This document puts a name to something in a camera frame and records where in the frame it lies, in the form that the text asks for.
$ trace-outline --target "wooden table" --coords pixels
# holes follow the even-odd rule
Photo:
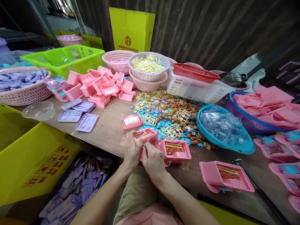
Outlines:
[[[133,114],[133,110],[130,106],[133,105],[135,99],[133,102],[127,102],[112,97],[112,100],[105,109],[95,107],[91,113],[99,115],[99,118],[91,133],[76,131],[75,127],[77,123],[58,122],[57,119],[62,112],[61,106],[65,103],[58,101],[54,96],[50,97],[48,101],[54,103],[56,114],[50,120],[45,121],[46,124],[124,158],[123,145],[125,134],[131,131],[131,129],[123,130],[121,114],[124,116]],[[22,111],[25,107],[15,108]],[[220,192],[219,194],[214,194],[209,191],[204,184],[199,169],[200,161],[208,162],[218,160],[231,163],[233,159],[241,158],[245,170],[248,171],[252,179],[269,196],[289,222],[293,225],[299,224],[300,215],[291,207],[287,200],[290,193],[279,178],[269,170],[268,163],[270,163],[271,160],[267,159],[258,148],[252,155],[243,155],[226,149],[213,149],[209,151],[205,148],[192,145],[190,146],[190,151],[192,155],[190,161],[182,164],[172,164],[171,167],[167,168],[168,172],[170,172],[182,186],[267,224],[280,224],[274,213],[257,193]]]

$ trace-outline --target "white plastic basket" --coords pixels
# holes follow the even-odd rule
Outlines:
[[[235,91],[234,88],[219,80],[215,80],[213,83],[193,80],[191,78],[175,75],[173,68],[170,68],[167,83],[168,94],[178,95],[197,102],[215,104],[225,95],[233,91]]]

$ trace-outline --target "pink plastic basket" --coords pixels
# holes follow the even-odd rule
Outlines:
[[[69,45],[74,45],[74,44],[80,44],[82,45],[82,37],[80,37],[80,39],[77,40],[64,40],[62,39],[62,35],[57,37],[57,40],[62,42],[63,46],[69,46]]]
[[[44,68],[39,67],[15,67],[10,69],[0,70],[2,73],[13,73],[13,72],[32,72],[44,70]],[[49,98],[52,95],[52,92],[48,90],[43,81],[37,82],[28,87],[20,88],[13,91],[0,92],[0,103],[12,105],[12,106],[22,106],[30,105],[36,102],[43,101]]]
[[[125,75],[129,74],[130,67],[128,66],[128,63],[117,63],[117,62],[109,62],[109,60],[127,60],[133,56],[135,53],[131,51],[125,51],[125,50],[116,50],[116,51],[110,51],[106,52],[102,56],[102,60],[107,64],[108,68],[110,68],[113,73],[124,73]]]
[[[157,82],[148,82],[148,81],[139,80],[132,75],[131,70],[129,72],[129,75],[131,76],[136,88],[143,92],[152,92],[159,89],[160,86],[168,79],[168,75],[166,72],[164,72],[163,74],[163,79]]]

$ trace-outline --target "plastic toy packaging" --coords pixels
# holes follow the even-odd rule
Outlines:
[[[215,138],[228,145],[245,144],[248,134],[242,130],[239,118],[231,113],[221,113],[222,107],[214,106],[204,110],[200,115],[200,122]]]
[[[140,122],[140,118],[137,115],[130,115],[124,118],[125,125]]]
[[[44,79],[44,83],[47,88],[55,95],[55,97],[61,102],[69,101],[68,96],[63,92],[72,88],[72,85],[67,83],[67,80],[61,75],[51,76],[48,79]]]

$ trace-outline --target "yellow cardboard box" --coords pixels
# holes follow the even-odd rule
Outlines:
[[[115,50],[150,51],[155,14],[112,7],[109,13]]]

